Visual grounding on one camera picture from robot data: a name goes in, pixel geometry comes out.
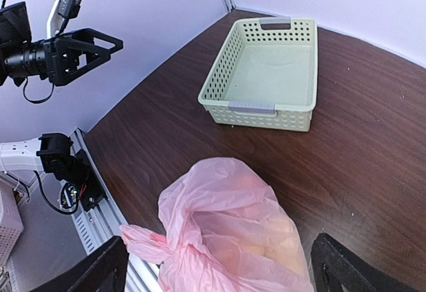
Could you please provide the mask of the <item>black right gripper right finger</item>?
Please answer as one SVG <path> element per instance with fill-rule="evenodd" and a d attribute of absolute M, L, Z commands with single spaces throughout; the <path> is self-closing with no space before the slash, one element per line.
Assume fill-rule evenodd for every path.
<path fill-rule="evenodd" d="M 314 240 L 311 259 L 317 291 L 415 290 L 370 266 L 327 233 Z"/>

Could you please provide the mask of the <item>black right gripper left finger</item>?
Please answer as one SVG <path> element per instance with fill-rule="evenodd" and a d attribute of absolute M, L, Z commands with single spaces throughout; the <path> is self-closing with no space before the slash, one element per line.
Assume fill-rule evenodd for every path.
<path fill-rule="evenodd" d="M 38 286 L 35 291 L 124 291 L 129 253 L 114 236 L 68 271 Z"/>

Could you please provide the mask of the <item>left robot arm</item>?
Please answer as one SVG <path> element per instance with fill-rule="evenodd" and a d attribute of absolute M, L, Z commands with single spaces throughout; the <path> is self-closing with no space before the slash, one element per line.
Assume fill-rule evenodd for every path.
<path fill-rule="evenodd" d="M 63 183 L 55 211 L 90 211 L 107 197 L 75 130 L 90 132 L 117 105 L 112 80 L 121 39 L 91 28 L 35 40 L 24 2 L 1 9 L 1 169 L 47 173 Z"/>

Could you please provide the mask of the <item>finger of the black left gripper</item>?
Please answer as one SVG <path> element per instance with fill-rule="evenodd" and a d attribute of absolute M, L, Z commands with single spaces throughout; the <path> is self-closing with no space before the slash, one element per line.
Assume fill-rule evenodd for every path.
<path fill-rule="evenodd" d="M 108 51 L 113 54 L 123 49 L 123 41 L 91 28 L 79 29 L 65 33 L 65 38 L 70 39 L 70 47 L 85 52 L 95 53 Z"/>
<path fill-rule="evenodd" d="M 110 60 L 110 51 L 99 48 L 95 51 L 70 49 L 63 54 L 65 60 L 61 70 L 61 85 L 66 86 L 89 71 Z"/>

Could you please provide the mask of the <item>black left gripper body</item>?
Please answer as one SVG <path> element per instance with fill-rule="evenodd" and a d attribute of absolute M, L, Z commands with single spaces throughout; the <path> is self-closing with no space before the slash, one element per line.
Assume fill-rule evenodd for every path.
<path fill-rule="evenodd" d="M 45 74 L 55 86 L 66 86 L 81 74 L 77 69 L 81 51 L 77 49 L 75 32 L 65 33 L 43 41 Z"/>

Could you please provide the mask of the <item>pink plastic bag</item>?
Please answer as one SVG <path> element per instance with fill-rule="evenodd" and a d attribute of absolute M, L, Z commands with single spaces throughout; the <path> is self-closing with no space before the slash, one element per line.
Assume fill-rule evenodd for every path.
<path fill-rule="evenodd" d="M 194 164 L 158 199 L 165 234 L 122 225 L 164 291 L 312 291 L 297 227 L 271 186 L 235 158 Z"/>

